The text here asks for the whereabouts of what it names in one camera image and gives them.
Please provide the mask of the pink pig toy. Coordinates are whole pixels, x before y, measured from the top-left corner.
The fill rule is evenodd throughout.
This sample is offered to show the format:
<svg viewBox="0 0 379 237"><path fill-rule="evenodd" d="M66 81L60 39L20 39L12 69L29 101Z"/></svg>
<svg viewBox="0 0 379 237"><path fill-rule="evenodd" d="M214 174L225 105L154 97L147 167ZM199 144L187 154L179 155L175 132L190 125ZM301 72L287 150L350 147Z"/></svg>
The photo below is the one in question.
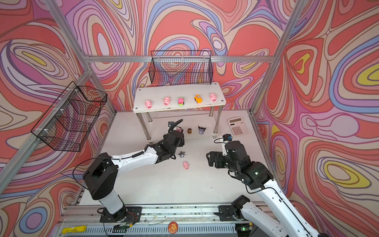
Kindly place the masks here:
<svg viewBox="0 0 379 237"><path fill-rule="evenodd" d="M164 98L164 99L163 99L163 104L164 104L165 106L168 106L168 105L170 104L170 98L169 98L169 97Z"/></svg>
<svg viewBox="0 0 379 237"><path fill-rule="evenodd" d="M184 162L183 162L183 167L184 167L184 169L188 170L188 169L189 169L189 164L188 164L188 162L184 161Z"/></svg>
<svg viewBox="0 0 379 237"><path fill-rule="evenodd" d="M152 104L152 102L150 100L146 100L145 106L146 106L147 109L151 109L152 106L153 106L153 104Z"/></svg>
<svg viewBox="0 0 379 237"><path fill-rule="evenodd" d="M211 94L210 94L210 100L211 100L212 102L216 102L216 101L217 101L217 95L214 94L214 93L211 93Z"/></svg>

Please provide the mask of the dark purple figure toy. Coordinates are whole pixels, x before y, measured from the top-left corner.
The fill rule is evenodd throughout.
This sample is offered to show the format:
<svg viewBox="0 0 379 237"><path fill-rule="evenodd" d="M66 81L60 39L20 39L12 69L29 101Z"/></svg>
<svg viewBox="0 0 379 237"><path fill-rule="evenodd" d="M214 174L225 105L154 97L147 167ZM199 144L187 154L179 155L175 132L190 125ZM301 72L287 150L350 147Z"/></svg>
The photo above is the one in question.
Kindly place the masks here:
<svg viewBox="0 0 379 237"><path fill-rule="evenodd" d="M204 135L204 134L205 134L205 130L206 130L205 127L198 126L198 133L199 133L200 135Z"/></svg>

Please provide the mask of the pink green toy car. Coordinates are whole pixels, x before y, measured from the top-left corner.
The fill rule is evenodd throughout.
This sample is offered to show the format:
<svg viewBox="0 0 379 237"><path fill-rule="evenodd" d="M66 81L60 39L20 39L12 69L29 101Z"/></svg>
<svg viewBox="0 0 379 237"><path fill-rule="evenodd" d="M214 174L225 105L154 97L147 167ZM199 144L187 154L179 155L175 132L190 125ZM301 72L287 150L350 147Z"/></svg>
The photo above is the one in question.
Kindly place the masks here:
<svg viewBox="0 0 379 237"><path fill-rule="evenodd" d="M178 99L178 105L179 106L184 106L184 97L179 97L179 99Z"/></svg>

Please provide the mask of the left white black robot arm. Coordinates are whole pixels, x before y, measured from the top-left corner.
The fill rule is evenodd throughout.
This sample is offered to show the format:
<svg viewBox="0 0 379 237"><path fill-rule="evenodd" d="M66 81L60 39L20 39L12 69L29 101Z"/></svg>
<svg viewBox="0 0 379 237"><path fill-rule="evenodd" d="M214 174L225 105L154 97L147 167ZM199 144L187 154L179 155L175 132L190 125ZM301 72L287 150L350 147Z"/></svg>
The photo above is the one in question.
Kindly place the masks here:
<svg viewBox="0 0 379 237"><path fill-rule="evenodd" d="M183 122L182 119L174 122L168 129L163 139L151 145L146 145L143 150L125 155L110 156L102 153L98 157L91 158L92 164L83 174L85 188L91 194L93 200L102 205L101 223L126 222L131 215L130 223L139 221L136 214L131 213L121 197L114 190L116 179L137 168L161 163L168 159L176 159L176 150L185 144L184 134L176 127Z"/></svg>

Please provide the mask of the pink pig toy front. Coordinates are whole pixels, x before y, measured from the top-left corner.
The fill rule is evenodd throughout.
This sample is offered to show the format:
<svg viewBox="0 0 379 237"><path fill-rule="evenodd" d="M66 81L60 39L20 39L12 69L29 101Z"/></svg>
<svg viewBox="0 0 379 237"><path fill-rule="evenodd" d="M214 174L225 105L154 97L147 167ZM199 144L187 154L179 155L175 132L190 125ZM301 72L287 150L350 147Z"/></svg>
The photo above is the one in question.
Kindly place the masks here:
<svg viewBox="0 0 379 237"><path fill-rule="evenodd" d="M151 109L152 106L153 106L153 104L152 104L152 102L150 100L146 100L145 106L146 106L147 109Z"/></svg>

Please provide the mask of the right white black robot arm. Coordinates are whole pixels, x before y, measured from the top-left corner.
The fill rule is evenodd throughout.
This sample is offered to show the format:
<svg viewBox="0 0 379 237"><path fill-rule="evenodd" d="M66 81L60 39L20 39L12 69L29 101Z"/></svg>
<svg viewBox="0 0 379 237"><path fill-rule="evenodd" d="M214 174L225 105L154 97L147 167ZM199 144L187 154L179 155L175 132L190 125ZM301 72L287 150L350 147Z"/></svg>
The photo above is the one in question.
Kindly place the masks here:
<svg viewBox="0 0 379 237"><path fill-rule="evenodd" d="M305 220L283 194L273 174L263 163L252 161L240 141L224 134L214 143L221 144L222 151L211 151L206 155L209 166L227 169L231 178L240 181L248 194L258 195L274 214L270 217L248 197L241 195L231 203L227 212L217 213L221 219L232 217L237 221L249 221L270 237L327 236Z"/></svg>

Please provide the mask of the grey shark toy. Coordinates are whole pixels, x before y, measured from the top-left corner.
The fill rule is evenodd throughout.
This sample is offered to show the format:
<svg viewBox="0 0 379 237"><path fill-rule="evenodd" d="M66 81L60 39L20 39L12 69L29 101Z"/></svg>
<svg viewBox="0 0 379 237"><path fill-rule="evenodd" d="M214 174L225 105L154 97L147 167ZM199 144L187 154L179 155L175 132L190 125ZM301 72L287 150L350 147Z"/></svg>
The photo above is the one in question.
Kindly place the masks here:
<svg viewBox="0 0 379 237"><path fill-rule="evenodd" d="M184 158L185 157L185 152L183 152L183 151L181 151L180 153L179 153L179 156L181 157L181 158Z"/></svg>

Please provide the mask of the orange toy car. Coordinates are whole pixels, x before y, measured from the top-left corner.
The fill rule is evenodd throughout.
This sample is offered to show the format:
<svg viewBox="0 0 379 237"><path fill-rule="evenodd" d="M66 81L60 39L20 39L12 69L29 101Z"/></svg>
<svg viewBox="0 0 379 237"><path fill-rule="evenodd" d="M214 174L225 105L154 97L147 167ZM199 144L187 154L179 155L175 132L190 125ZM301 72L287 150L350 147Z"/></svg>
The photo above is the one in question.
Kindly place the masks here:
<svg viewBox="0 0 379 237"><path fill-rule="evenodd" d="M203 102L203 100L202 100L202 98L201 98L200 95L196 95L196 96L194 97L194 100L195 100L195 102L196 102L197 104L200 104L200 103Z"/></svg>

